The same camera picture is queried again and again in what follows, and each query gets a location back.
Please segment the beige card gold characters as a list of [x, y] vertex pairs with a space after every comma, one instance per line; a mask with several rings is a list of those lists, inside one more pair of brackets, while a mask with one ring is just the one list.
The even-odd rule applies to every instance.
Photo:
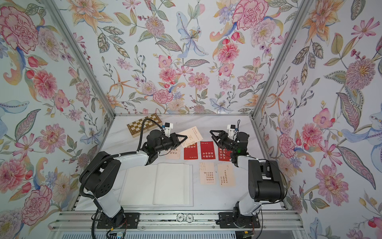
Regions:
[[187, 136], [187, 139], [181, 144], [183, 148], [203, 140], [203, 137], [196, 126], [180, 132], [179, 135]]

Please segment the white photo album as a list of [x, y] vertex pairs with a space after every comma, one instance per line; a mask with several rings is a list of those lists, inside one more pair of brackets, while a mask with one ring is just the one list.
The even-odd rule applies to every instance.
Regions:
[[127, 207], [192, 206], [193, 167], [159, 163], [128, 169], [119, 200]]

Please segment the beige card red characters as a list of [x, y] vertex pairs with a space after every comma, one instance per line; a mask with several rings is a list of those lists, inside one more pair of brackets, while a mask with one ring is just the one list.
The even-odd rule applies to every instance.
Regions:
[[171, 160], [179, 160], [180, 157], [181, 157], [181, 149], [180, 148], [169, 150], [166, 154], [166, 158], [171, 159]]

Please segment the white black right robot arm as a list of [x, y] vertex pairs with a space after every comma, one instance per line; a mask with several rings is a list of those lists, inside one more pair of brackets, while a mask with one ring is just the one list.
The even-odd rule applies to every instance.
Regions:
[[249, 134], [236, 129], [211, 130], [218, 148], [230, 152], [230, 161], [248, 172], [248, 194], [238, 201], [231, 213], [219, 213], [221, 229], [260, 228], [259, 213], [264, 205], [276, 204], [286, 197], [284, 175], [276, 161], [258, 159], [248, 153]]

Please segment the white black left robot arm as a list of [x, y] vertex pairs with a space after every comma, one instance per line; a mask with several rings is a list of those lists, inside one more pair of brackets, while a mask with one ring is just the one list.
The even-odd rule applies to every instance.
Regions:
[[119, 171], [150, 165], [160, 152], [174, 150], [188, 139], [186, 135], [169, 133], [170, 130], [164, 127], [150, 131], [145, 143], [141, 133], [136, 151], [114, 155], [101, 151], [80, 175], [80, 195], [90, 198], [113, 228], [126, 221], [124, 209], [112, 192]]

